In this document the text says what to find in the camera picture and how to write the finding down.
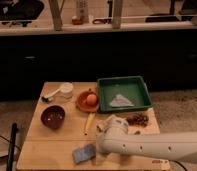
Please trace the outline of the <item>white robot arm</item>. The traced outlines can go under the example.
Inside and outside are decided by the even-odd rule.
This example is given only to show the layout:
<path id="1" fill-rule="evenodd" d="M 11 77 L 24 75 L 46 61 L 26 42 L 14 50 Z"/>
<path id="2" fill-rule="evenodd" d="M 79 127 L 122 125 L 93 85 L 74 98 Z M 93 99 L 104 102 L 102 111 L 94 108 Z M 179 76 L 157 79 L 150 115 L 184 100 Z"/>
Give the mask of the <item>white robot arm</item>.
<path id="1" fill-rule="evenodd" d="M 128 122 L 115 115 L 101 123 L 96 135 L 97 152 L 137 155 L 197 164 L 197 132 L 129 134 Z"/>

